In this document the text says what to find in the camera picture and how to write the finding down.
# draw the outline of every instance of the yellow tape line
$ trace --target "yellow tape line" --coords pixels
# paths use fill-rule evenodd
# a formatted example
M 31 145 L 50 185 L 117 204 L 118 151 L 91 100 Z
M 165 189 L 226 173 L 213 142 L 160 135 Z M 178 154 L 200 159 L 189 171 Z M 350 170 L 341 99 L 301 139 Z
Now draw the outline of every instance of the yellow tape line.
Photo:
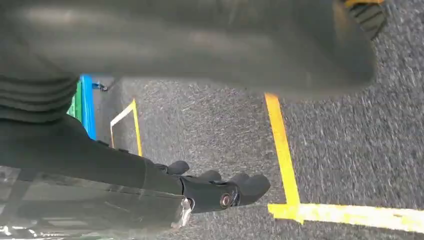
M 280 109 L 278 97 L 266 93 L 266 107 L 268 108 L 269 120 L 271 122 L 272 134 L 274 136 L 275 149 L 277 153 L 279 169 L 281 171 L 287 205 L 290 206 L 287 214 L 303 224 L 303 219 L 298 215 L 298 206 L 301 204 L 298 185 L 296 184 L 295 171 L 293 169 L 292 157 L 290 155 L 289 142 L 287 141 L 286 129 L 284 127 L 283 115 Z
M 112 141 L 112 148 L 115 148 L 113 126 L 117 124 L 120 120 L 122 120 L 125 116 L 127 116 L 129 113 L 131 113 L 131 111 L 134 117 L 138 155 L 141 157 L 143 155 L 142 141 L 140 138 L 139 118 L 137 117 L 137 105 L 135 99 L 133 99 L 132 102 L 121 113 L 119 113 L 114 119 L 112 119 L 112 121 L 110 121 L 110 137 Z
M 141 157 L 143 156 L 143 152 L 142 152 L 142 140 L 140 139 L 140 127 L 139 127 L 139 118 L 137 116 L 137 106 L 136 106 L 136 100 L 133 99 L 132 100 L 132 113 L 134 116 L 134 124 L 135 124 L 135 134 L 137 137 L 137 150 L 138 150 L 138 155 Z
M 268 204 L 268 211 L 274 218 L 295 220 L 301 224 L 319 221 L 424 233 L 423 210 L 300 203 L 280 102 L 268 93 L 265 100 L 287 198 L 287 204 Z
M 268 211 L 276 219 L 292 219 L 291 208 L 292 206 L 288 204 L 268 205 Z M 332 204 L 300 204 L 297 210 L 299 217 L 306 221 L 424 233 L 424 211 L 422 210 Z
M 355 4 L 381 4 L 385 0 L 347 0 L 344 5 L 346 7 L 352 7 Z

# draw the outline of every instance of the blue frame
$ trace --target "blue frame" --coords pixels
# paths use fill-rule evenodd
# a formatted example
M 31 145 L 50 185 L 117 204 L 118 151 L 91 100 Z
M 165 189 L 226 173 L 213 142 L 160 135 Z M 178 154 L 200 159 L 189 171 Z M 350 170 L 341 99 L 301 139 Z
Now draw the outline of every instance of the blue frame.
M 82 104 L 82 125 L 88 136 L 96 140 L 96 118 L 93 100 L 93 78 L 90 75 L 81 75 L 81 104 Z

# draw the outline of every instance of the screw head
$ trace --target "screw head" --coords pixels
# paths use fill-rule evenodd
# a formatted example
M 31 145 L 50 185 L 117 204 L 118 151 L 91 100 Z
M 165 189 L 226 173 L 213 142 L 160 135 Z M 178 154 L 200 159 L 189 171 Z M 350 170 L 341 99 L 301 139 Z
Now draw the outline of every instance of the screw head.
M 231 196 L 230 196 L 230 194 L 228 194 L 228 193 L 224 193 L 224 194 L 221 196 L 220 204 L 221 204 L 221 207 L 222 207 L 223 209 L 228 208 L 228 207 L 230 206 L 230 204 L 231 204 Z

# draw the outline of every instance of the green panel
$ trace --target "green panel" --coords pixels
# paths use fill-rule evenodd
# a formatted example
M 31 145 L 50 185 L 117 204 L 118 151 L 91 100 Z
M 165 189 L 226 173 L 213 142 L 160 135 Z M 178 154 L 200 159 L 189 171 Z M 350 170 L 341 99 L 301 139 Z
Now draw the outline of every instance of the green panel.
M 82 91 L 81 91 L 80 81 L 76 85 L 76 94 L 74 98 L 75 98 L 75 118 L 82 123 L 83 122 L 83 104 L 82 104 Z
M 76 85 L 76 93 L 72 97 L 72 103 L 67 111 L 67 114 L 83 122 L 83 105 L 82 105 L 81 82 Z

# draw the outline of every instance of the plastic cover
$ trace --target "plastic cover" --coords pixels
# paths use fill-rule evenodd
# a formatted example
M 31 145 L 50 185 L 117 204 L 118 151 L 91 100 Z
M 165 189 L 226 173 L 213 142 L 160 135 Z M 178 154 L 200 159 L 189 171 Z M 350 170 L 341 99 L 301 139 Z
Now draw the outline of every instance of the plastic cover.
M 184 226 L 181 195 L 0 166 L 0 239 L 141 239 Z

